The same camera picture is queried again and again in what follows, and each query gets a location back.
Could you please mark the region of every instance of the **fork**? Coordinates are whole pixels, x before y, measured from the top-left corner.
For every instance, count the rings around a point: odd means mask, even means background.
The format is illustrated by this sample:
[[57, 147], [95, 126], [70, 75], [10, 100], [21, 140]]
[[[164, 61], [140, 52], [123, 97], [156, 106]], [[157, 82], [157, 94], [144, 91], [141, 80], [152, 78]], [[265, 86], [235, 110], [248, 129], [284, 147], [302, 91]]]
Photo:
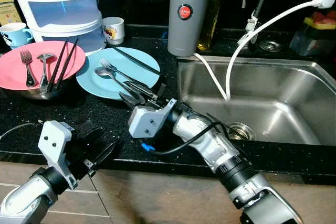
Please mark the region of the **fork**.
[[21, 61], [24, 65], [26, 65], [27, 68], [27, 80], [26, 80], [26, 85], [27, 87], [33, 87], [36, 84], [36, 80], [34, 79], [32, 75], [32, 71], [30, 69], [29, 64], [33, 61], [31, 53], [26, 50], [26, 51], [20, 51], [21, 55]]
[[110, 68], [112, 71], [121, 74], [122, 76], [126, 77], [126, 78], [129, 79], [130, 81], [133, 81], [133, 82], [136, 82], [136, 83], [142, 83], [142, 82], [140, 82], [140, 81], [138, 81], [138, 80], [135, 80], [134, 78], [128, 76], [127, 74], [125, 74], [125, 73], [119, 71], [119, 70], [117, 69], [116, 66], [112, 65], [112, 64], [111, 64], [107, 59], [105, 59], [105, 58], [100, 58], [100, 63], [102, 64], [103, 67]]

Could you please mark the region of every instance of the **faucet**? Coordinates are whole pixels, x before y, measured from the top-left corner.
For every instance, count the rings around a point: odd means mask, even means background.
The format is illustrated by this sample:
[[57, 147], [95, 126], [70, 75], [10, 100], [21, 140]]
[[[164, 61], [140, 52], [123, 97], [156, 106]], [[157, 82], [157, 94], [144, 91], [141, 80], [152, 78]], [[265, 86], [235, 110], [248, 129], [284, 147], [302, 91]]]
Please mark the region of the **faucet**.
[[[247, 20], [245, 31], [246, 33], [242, 36], [242, 38], [238, 41], [238, 44], [242, 43], [242, 41], [247, 37], [249, 33], [255, 30], [257, 23], [258, 23], [258, 16], [260, 13], [260, 9], [264, 3], [264, 0], [259, 0], [257, 8], [252, 12], [251, 18]], [[255, 35], [251, 39], [251, 43], [254, 44], [257, 40], [258, 35]]]

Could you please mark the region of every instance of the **blue plate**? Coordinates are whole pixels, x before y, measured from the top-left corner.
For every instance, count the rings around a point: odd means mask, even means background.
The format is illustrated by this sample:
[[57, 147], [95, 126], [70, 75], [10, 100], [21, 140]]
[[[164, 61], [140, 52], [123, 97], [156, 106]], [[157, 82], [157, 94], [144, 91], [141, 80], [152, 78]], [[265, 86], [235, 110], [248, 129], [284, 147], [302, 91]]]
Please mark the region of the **blue plate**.
[[[157, 61], [145, 52], [127, 47], [119, 47], [119, 49], [137, 58], [138, 60], [141, 60], [148, 66], [158, 71], [160, 70]], [[100, 63], [101, 58], [107, 59], [110, 63], [116, 66], [119, 71], [127, 74], [135, 80], [147, 84], [147, 86], [150, 88], [153, 87], [159, 79], [159, 75], [142, 68], [122, 54], [115, 51], [113, 48], [103, 49], [89, 55], [86, 58], [83, 67], [76, 73], [77, 81], [82, 86], [82, 88], [98, 97], [121, 100], [119, 92], [121, 91], [127, 93], [124, 88], [119, 86], [112, 79], [103, 78], [95, 73], [95, 68], [102, 66]], [[127, 80], [127, 78], [120, 75], [119, 73], [116, 74], [116, 79], [121, 82]]]

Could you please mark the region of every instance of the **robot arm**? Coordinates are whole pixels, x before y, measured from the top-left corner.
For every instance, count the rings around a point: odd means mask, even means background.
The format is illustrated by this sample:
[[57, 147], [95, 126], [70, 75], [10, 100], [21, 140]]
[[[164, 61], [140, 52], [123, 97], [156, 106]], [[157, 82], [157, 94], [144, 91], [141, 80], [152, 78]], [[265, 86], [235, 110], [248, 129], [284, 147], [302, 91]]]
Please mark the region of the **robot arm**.
[[47, 169], [36, 170], [29, 181], [12, 190], [1, 203], [0, 224], [39, 224], [47, 210], [67, 188], [77, 187], [85, 174], [95, 174], [117, 142], [96, 155], [94, 141], [101, 127], [77, 138], [75, 129], [64, 122], [44, 123], [38, 147], [48, 161]]
[[[139, 87], [139, 92], [143, 89], [139, 84], [128, 85]], [[243, 209], [241, 223], [303, 224], [295, 210], [261, 174], [252, 169], [251, 163], [230, 142], [227, 134], [212, 127], [214, 123], [209, 118], [192, 111], [187, 105], [177, 105], [175, 99], [167, 101], [153, 97], [149, 96], [147, 106], [134, 104], [129, 119], [132, 137], [153, 137], [164, 124], [169, 125], [174, 134], [201, 154], [229, 192], [233, 204]], [[159, 153], [150, 145], [142, 146], [153, 154]]]

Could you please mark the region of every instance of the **red logo label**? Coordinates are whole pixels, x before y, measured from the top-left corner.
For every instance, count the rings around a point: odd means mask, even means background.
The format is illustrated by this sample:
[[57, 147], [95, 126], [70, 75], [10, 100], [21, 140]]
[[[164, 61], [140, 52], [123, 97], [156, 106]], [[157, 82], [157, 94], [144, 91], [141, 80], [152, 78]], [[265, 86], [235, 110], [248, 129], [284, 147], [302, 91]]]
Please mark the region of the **red logo label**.
[[183, 4], [178, 8], [179, 18], [182, 20], [187, 20], [193, 14], [193, 9], [190, 5]]

